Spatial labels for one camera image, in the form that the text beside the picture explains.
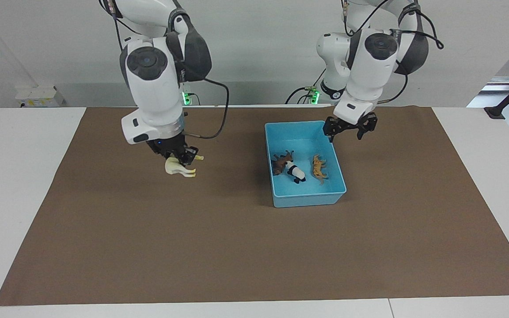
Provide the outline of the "cream white horse toy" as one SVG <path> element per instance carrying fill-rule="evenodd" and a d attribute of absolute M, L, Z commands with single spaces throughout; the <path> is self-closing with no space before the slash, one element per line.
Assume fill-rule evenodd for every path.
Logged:
<path fill-rule="evenodd" d="M 196 177 L 196 169 L 187 169 L 184 165 L 176 165 L 168 163 L 168 158 L 164 163 L 164 170 L 167 174 L 174 175 L 180 174 L 186 178 L 194 178 Z"/>

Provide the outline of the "orange tiger toy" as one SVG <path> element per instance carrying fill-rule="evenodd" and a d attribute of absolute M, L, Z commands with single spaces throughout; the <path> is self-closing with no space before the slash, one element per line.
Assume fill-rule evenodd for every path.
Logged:
<path fill-rule="evenodd" d="M 328 175 L 323 172 L 323 168 L 326 167 L 326 161 L 321 160 L 319 154 L 313 155 L 312 158 L 312 175 L 320 182 L 320 185 L 324 185 L 325 180 L 329 179 Z"/>

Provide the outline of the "black white panda toy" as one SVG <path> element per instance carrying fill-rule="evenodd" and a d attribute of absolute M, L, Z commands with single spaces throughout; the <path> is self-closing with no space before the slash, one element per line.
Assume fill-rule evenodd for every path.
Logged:
<path fill-rule="evenodd" d="M 303 172 L 295 163 L 291 160 L 285 162 L 285 168 L 287 169 L 288 175 L 293 177 L 293 181 L 296 184 L 306 181 L 305 172 Z"/>

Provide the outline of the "brown lion toy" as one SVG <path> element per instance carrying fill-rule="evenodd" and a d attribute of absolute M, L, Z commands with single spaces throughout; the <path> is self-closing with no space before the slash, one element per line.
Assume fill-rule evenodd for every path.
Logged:
<path fill-rule="evenodd" d="M 285 169 L 293 167 L 293 153 L 294 151 L 285 151 L 285 155 L 274 154 L 274 159 L 271 161 L 271 171 L 273 176 L 281 175 Z"/>

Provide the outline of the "blue plastic storage box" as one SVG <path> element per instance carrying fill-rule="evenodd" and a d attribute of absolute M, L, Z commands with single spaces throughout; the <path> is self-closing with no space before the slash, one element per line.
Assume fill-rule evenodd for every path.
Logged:
<path fill-rule="evenodd" d="M 324 121 L 286 121 L 265 124 L 265 140 L 271 193 L 276 208 L 309 207 L 335 204 L 347 191 L 341 165 L 333 143 L 323 133 Z M 306 175 L 306 181 L 296 184 L 285 169 L 273 176 L 271 161 L 274 154 L 285 155 L 294 151 L 293 162 Z M 313 155 L 325 160 L 323 172 L 329 179 L 324 185 L 312 175 Z"/>

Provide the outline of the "white box with yellow label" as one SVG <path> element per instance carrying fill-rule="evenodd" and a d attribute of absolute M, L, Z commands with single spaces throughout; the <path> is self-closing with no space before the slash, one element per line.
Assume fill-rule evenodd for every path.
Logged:
<path fill-rule="evenodd" d="M 20 107 L 64 107 L 67 104 L 55 85 L 18 88 L 15 100 Z"/>

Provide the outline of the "brown table mat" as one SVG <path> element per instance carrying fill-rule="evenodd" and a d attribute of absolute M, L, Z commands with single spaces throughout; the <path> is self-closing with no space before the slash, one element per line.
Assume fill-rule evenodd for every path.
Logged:
<path fill-rule="evenodd" d="M 231 109 L 191 141 L 195 178 L 127 144 L 129 112 L 85 111 L 0 306 L 509 295 L 509 242 L 428 107 L 337 136 L 347 192 L 296 208 L 273 206 L 264 125 L 327 109 Z"/>

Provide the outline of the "grey metal window rail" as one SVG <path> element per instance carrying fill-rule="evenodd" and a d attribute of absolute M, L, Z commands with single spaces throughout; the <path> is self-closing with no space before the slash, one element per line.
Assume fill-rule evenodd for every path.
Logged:
<path fill-rule="evenodd" d="M 509 95 L 509 76 L 493 77 L 479 92 L 467 107 L 497 106 Z"/>

